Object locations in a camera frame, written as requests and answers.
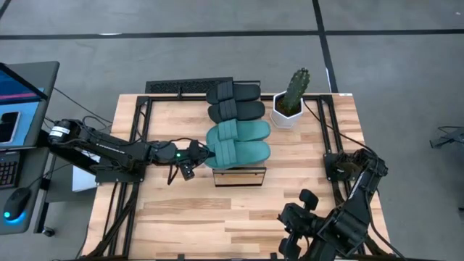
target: gray concrete floor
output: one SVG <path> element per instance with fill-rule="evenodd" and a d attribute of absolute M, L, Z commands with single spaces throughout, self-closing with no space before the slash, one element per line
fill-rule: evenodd
<path fill-rule="evenodd" d="M 327 30 L 464 28 L 460 0 L 320 5 Z M 0 34 L 315 30 L 314 17 L 311 1 L 296 0 L 14 0 Z M 437 126 L 464 124 L 464 36 L 329 36 L 328 44 L 339 91 L 355 95 L 366 142 L 390 168 L 380 190 L 391 242 L 409 257 L 461 260 L 464 147 L 434 150 L 428 140 Z M 329 90 L 317 36 L 1 41 L 0 60 L 59 61 L 57 87 L 108 118 L 119 94 L 141 93 L 147 80 L 233 76 L 275 92 L 305 66 L 309 91 Z M 84 115 L 53 95 L 49 117 Z M 46 225 L 57 235 L 0 236 L 2 260 L 73 258 L 91 207 L 53 204 Z"/>

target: white plant pot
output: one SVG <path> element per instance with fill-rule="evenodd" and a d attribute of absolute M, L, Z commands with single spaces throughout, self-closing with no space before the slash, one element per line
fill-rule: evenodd
<path fill-rule="evenodd" d="M 298 119 L 303 115 L 303 98 L 300 101 L 300 112 L 291 116 L 287 117 L 276 110 L 276 99 L 280 96 L 284 95 L 286 91 L 281 92 L 279 94 L 274 95 L 273 99 L 273 111 L 270 113 L 270 119 L 272 120 L 273 124 L 277 128 L 285 128 L 290 129 L 293 125 L 298 121 Z"/>

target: slipper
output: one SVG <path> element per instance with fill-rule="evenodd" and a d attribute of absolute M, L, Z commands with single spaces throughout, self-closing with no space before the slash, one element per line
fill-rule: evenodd
<path fill-rule="evenodd" d="M 228 99 L 236 102 L 250 102 L 259 99 L 261 88 L 257 84 L 237 84 L 231 81 L 220 83 L 206 93 L 209 104 L 218 104 Z"/>
<path fill-rule="evenodd" d="M 208 115 L 215 123 L 226 120 L 256 120 L 265 114 L 261 101 L 235 102 L 233 99 L 222 101 L 208 107 Z"/>
<path fill-rule="evenodd" d="M 215 156 L 204 163 L 216 170 L 263 162 L 270 156 L 270 147 L 264 141 L 238 142 L 229 139 L 208 145 L 208 148 Z"/>
<path fill-rule="evenodd" d="M 212 127 L 206 134 L 206 144 L 233 139 L 234 141 L 259 141 L 270 135 L 269 123 L 264 120 L 226 120 Z"/>

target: wooden table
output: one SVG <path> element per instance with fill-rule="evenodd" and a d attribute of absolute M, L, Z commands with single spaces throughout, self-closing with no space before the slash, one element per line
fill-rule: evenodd
<path fill-rule="evenodd" d="M 120 96 L 112 135 L 129 139 L 137 96 Z M 341 132 L 363 142 L 353 97 L 334 94 L 333 100 Z M 308 101 L 307 104 L 317 113 L 315 102 Z M 265 106 L 263 120 L 270 123 L 272 102 L 265 101 Z M 214 125 L 207 116 L 207 107 L 205 101 L 155 102 L 148 141 L 189 137 L 204 142 L 206 132 Z M 328 108 L 325 110 L 329 123 Z M 315 213 L 327 215 L 335 204 L 323 167 L 325 149 L 320 123 L 305 110 L 291 130 L 276 129 L 272 123 L 271 126 L 272 132 L 265 140 L 270 145 L 271 156 L 265 162 L 268 171 L 261 187 L 215 188 L 212 170 L 204 165 L 195 169 L 193 180 L 185 182 L 182 177 L 177 177 L 168 186 L 168 168 L 148 167 L 138 194 L 129 258 L 176 258 L 178 254 L 207 259 L 269 258 L 271 252 L 278 252 L 281 239 L 288 235 L 276 220 L 277 215 L 285 203 L 299 202 L 302 189 L 309 189 L 319 197 Z M 332 133 L 329 134 L 332 147 L 336 148 Z M 359 149 L 357 144 L 345 138 L 342 141 L 346 152 Z M 185 142 L 176 144 L 180 148 L 188 145 Z M 88 254 L 102 239 L 113 185 L 107 183 L 98 187 L 83 254 Z M 371 207 L 377 229 L 388 238 L 377 195 L 373 197 Z M 116 254 L 122 251 L 124 231 L 125 224 L 121 227 Z M 372 231 L 370 235 L 382 249 L 389 251 Z M 299 244 L 304 253 L 305 240 L 300 240 Z"/>

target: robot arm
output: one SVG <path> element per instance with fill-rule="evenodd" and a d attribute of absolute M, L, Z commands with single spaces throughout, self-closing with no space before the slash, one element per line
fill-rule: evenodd
<path fill-rule="evenodd" d="M 90 128 L 80 120 L 60 120 L 55 123 L 49 143 L 66 149 L 85 150 L 108 160 L 110 165 L 97 165 L 93 169 L 135 173 L 140 166 L 175 165 L 187 181 L 194 177 L 193 169 L 214 154 L 191 140 L 187 149 L 178 149 L 171 141 L 128 142 Z"/>
<path fill-rule="evenodd" d="M 303 236 L 313 238 L 302 257 L 302 260 L 311 261 L 332 261 L 336 254 L 349 257 L 368 237 L 368 205 L 380 179 L 387 174 L 385 162 L 371 152 L 360 149 L 353 155 L 341 154 L 333 171 L 356 172 L 358 178 L 348 199 L 336 206 L 327 217 L 318 217 L 310 212 L 315 210 L 318 198 L 308 190 L 300 194 L 304 208 L 289 203 L 279 215 L 278 219 L 290 234 L 282 240 L 279 252 L 288 260 L 298 260 L 301 249 L 297 242 Z"/>

